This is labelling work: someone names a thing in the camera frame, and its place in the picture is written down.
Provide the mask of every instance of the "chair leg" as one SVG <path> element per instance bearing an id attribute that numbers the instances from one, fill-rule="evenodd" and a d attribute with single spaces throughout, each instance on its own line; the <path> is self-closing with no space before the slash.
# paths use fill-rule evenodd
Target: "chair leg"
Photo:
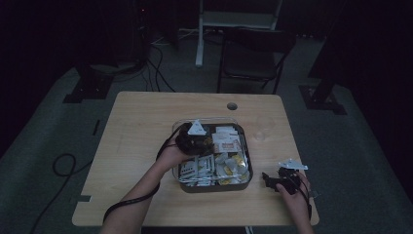
<path id="1" fill-rule="evenodd" d="M 219 94 L 220 91 L 221 91 L 221 72 L 219 72 L 218 74 L 218 85 L 216 88 L 216 93 Z"/>
<path id="2" fill-rule="evenodd" d="M 279 72 L 278 72 L 277 77 L 276 77 L 276 84 L 274 85 L 273 95 L 276 93 L 277 87 L 279 86 L 279 82 L 282 78 L 282 68 L 283 68 L 283 64 L 280 66 Z"/>
<path id="3" fill-rule="evenodd" d="M 269 82 L 269 80 L 266 81 L 266 82 L 261 86 L 261 89 L 264 89 L 264 88 L 267 86 L 268 82 Z"/>

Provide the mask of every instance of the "finger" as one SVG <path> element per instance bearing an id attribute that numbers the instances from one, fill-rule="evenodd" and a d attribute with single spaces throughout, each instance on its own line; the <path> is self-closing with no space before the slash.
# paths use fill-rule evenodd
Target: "finger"
<path id="1" fill-rule="evenodd" d="M 282 184 L 277 183 L 276 184 L 277 189 L 279 190 L 280 194 L 282 195 L 282 197 L 285 199 L 289 196 L 288 191 L 286 191 L 286 189 L 284 188 L 284 186 L 282 186 Z"/>
<path id="2" fill-rule="evenodd" d="M 301 174 L 301 173 L 296 173 L 299 177 L 300 177 L 300 179 L 301 179 L 301 181 L 302 181 L 302 183 L 304 183 L 304 185 L 307 187 L 307 189 L 308 190 L 310 190 L 310 182 L 307 180 L 307 178 L 303 175 L 303 174 Z"/>
<path id="3" fill-rule="evenodd" d="M 175 137 L 173 137 L 173 138 L 171 138 L 170 140 L 169 140 L 169 144 L 175 144 L 176 142 L 175 142 Z"/>

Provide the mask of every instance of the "wooden table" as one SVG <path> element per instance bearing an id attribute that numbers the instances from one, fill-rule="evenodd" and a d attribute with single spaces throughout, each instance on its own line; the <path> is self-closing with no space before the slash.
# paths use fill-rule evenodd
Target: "wooden table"
<path id="1" fill-rule="evenodd" d="M 236 110 L 227 108 L 233 102 Z M 257 116 L 271 116 L 276 126 L 257 141 Z M 78 202 L 72 221 L 99 226 L 107 208 L 138 182 L 154 163 L 162 143 L 181 119 L 233 117 L 244 128 L 254 177 L 245 190 L 185 193 L 166 173 L 152 200 L 145 226 L 290 225 L 279 193 L 265 187 L 261 172 L 277 176 L 277 164 L 300 162 L 294 137 L 278 96 L 121 92 L 118 94 L 82 191 L 90 202 Z M 319 222 L 313 202 L 312 224 Z"/>

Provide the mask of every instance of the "black strap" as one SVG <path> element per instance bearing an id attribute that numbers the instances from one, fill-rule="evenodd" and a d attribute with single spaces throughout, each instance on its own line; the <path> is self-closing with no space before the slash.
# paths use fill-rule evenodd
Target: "black strap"
<path id="1" fill-rule="evenodd" d="M 168 145 L 168 143 L 173 138 L 173 136 L 175 136 L 175 134 L 179 131 L 181 126 L 179 126 L 175 131 L 173 131 L 172 135 L 167 140 L 165 140 L 164 144 L 161 146 L 161 148 L 158 151 L 158 154 L 156 156 L 156 160 L 158 160 L 158 158 L 161 156 L 162 152 L 164 152 L 165 148 L 170 146 L 170 145 Z M 107 219 L 109 214 L 112 213 L 113 211 L 115 211 L 116 209 L 118 209 L 120 207 L 123 207 L 123 206 L 139 203 L 139 202 L 145 201 L 146 199 L 149 199 L 150 197 L 155 195 L 155 193 L 158 192 L 160 186 L 161 186 L 161 183 L 158 183 L 158 185 L 149 194 L 147 194 L 145 196 L 130 199 L 130 200 L 119 202 L 115 205 L 112 205 L 109 209 L 107 209 L 106 213 L 104 214 L 103 222 Z"/>
<path id="2" fill-rule="evenodd" d="M 311 216 L 312 216 L 312 213 L 313 213 L 313 207 L 310 204 L 310 195 L 309 195 L 307 185 L 303 182 L 303 180 L 300 179 L 300 181 L 306 187 L 306 190 L 307 190 L 307 196 L 306 196 L 306 194 L 303 192 L 303 190 L 300 188 L 300 186 L 298 184 L 296 184 L 289 176 L 287 176 L 287 178 L 292 182 L 292 184 L 294 184 L 295 188 L 301 193 L 301 195 L 303 195 L 304 200 L 307 203 L 307 209 L 308 209 L 308 212 L 309 212 L 309 219 L 311 220 Z"/>
<path id="3" fill-rule="evenodd" d="M 103 222 L 106 220 L 106 218 L 109 216 L 110 213 L 112 213 L 113 211 L 115 211 L 116 209 L 123 207 L 123 206 L 127 206 L 127 205 L 131 205 L 131 204 L 135 204 L 135 203 L 139 203 L 142 201 L 145 201 L 146 199 L 152 197 L 153 195 L 155 195 L 155 193 L 158 192 L 158 189 L 160 187 L 161 183 L 158 183 L 158 185 L 154 188 L 154 190 L 152 190 L 149 194 L 139 197 L 139 198 L 135 198 L 135 199 L 130 199 L 127 201 L 123 201 L 123 202 L 119 202 L 113 206 L 111 206 L 106 213 L 104 214 L 103 217 Z"/>

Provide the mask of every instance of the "black cable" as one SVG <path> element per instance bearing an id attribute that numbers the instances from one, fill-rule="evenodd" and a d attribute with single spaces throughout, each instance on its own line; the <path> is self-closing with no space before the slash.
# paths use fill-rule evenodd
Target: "black cable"
<path id="1" fill-rule="evenodd" d="M 142 67 L 142 69 L 140 69 L 140 72 L 139 72 L 139 73 L 137 73 L 137 74 L 135 74 L 135 75 L 133 75 L 133 76 L 124 78 L 124 79 L 121 79 L 121 78 L 123 78 L 123 77 L 120 77 L 119 79 L 118 79 L 118 78 L 115 78 L 115 79 L 113 80 L 113 82 L 114 82 L 114 83 L 117 83 L 117 82 L 129 81 L 129 80 L 131 80 L 131 79 L 133 79 L 133 78 L 135 78 L 135 77 L 138 77 L 138 76 L 142 75 L 143 72 L 145 72 L 146 68 L 149 68 L 147 64 L 145 64 L 145 65 Z"/>
<path id="2" fill-rule="evenodd" d="M 56 164 L 58 162 L 58 160 L 60 160 L 63 157 L 70 157 L 72 159 L 72 165 L 70 168 L 70 172 L 68 174 L 63 174 L 57 171 L 56 169 Z M 76 168 L 76 157 L 73 156 L 73 154 L 69 154 L 69 153 L 63 153 L 60 154 L 59 156 L 57 156 L 57 158 L 55 158 L 54 162 L 53 162 L 53 172 L 55 173 L 56 176 L 60 176 L 60 177 L 66 177 L 66 180 L 64 181 L 63 185 L 61 186 L 61 188 L 58 190 L 57 194 L 55 195 L 55 197 L 48 203 L 48 205 L 46 205 L 46 207 L 43 209 L 43 211 L 37 216 L 36 221 L 34 222 L 33 226 L 31 227 L 30 230 L 30 234 L 34 233 L 34 231 L 36 230 L 37 225 L 39 224 L 40 219 L 42 218 L 42 216 L 45 214 L 45 212 L 47 211 L 47 209 L 52 205 L 52 203 L 55 201 L 55 199 L 58 197 L 58 195 L 60 195 L 61 191 L 63 190 L 63 188 L 66 186 L 67 182 L 69 181 L 69 179 L 73 176 L 76 175 L 78 173 L 80 173 L 82 170 L 84 170 L 86 167 L 88 167 L 90 164 L 92 163 L 92 161 L 90 161 L 89 163 L 87 163 L 85 166 L 83 166 L 82 168 L 80 168 L 79 170 L 75 171 Z"/>
<path id="3" fill-rule="evenodd" d="M 210 45 L 222 46 L 222 42 L 213 41 L 213 40 L 208 39 L 208 38 L 204 38 L 204 42 L 208 43 Z"/>
<path id="4" fill-rule="evenodd" d="M 162 78 L 162 80 L 165 82 L 165 84 L 168 86 L 168 88 L 170 88 L 174 93 L 175 93 L 175 90 L 173 89 L 173 87 L 171 87 L 170 85 L 169 85 L 169 83 L 165 80 L 165 77 L 164 77 L 164 75 L 161 73 L 161 71 L 159 70 L 159 67 L 160 67 L 160 65 L 161 65 L 161 62 L 162 62 L 162 59 L 163 59 L 163 57 L 164 57 L 164 54 L 162 53 L 162 51 L 161 51 L 161 49 L 159 49 L 159 48 L 157 48 L 157 47 L 155 47 L 155 46 L 153 46 L 152 45 L 152 48 L 154 48 L 155 50 L 157 50 L 159 53 L 160 53 L 160 56 L 161 56 L 161 58 L 160 58 L 160 60 L 159 60 L 159 62 L 158 62 L 158 66 L 155 66 L 155 64 L 149 59 L 148 60 L 148 62 L 149 62 L 149 64 L 151 64 L 154 68 L 155 68 L 155 70 L 156 70 L 156 74 L 155 74 L 155 79 L 157 79 L 157 77 L 158 77 L 158 74 L 161 76 L 161 78 Z"/>
<path id="5" fill-rule="evenodd" d="M 161 62 L 158 63 L 158 66 L 156 68 L 157 71 L 159 71 L 159 65 L 161 64 Z M 155 84 L 156 87 L 158 88 L 158 92 L 161 91 L 161 89 L 159 88 L 159 83 L 158 83 L 158 72 L 155 72 Z"/>
<path id="6" fill-rule="evenodd" d="M 97 70 L 96 72 L 103 74 L 103 75 L 110 75 L 110 76 L 117 76 L 117 75 L 123 75 L 123 74 L 134 74 L 135 72 L 138 72 L 144 68 L 144 66 L 147 65 L 146 60 L 139 60 L 135 62 L 135 65 L 130 66 L 130 67 L 125 67 L 116 71 L 101 71 Z"/>
<path id="7" fill-rule="evenodd" d="M 145 91 L 148 92 L 148 81 L 146 80 L 145 76 L 142 73 L 142 79 L 145 81 Z"/>
<path id="8" fill-rule="evenodd" d="M 152 92 L 154 92 L 154 87 L 152 86 L 152 80 L 151 80 L 151 69 L 149 69 L 149 67 L 148 67 L 148 81 L 149 81 L 149 85 L 151 86 Z"/>
<path id="9" fill-rule="evenodd" d="M 295 188 L 301 193 L 301 195 L 303 195 L 304 200 L 307 203 L 307 209 L 309 212 L 309 219 L 311 219 L 312 216 L 312 206 L 310 205 L 310 195 L 309 195 L 309 189 L 307 188 L 307 185 L 303 182 L 303 180 L 300 178 L 300 182 L 302 184 L 304 184 L 304 187 L 307 190 L 307 195 L 303 192 L 303 190 L 300 188 L 300 186 L 298 184 L 296 184 L 294 182 L 294 180 L 292 180 L 292 178 L 289 177 L 289 175 L 287 176 L 287 178 L 292 182 L 292 184 L 294 184 Z"/>

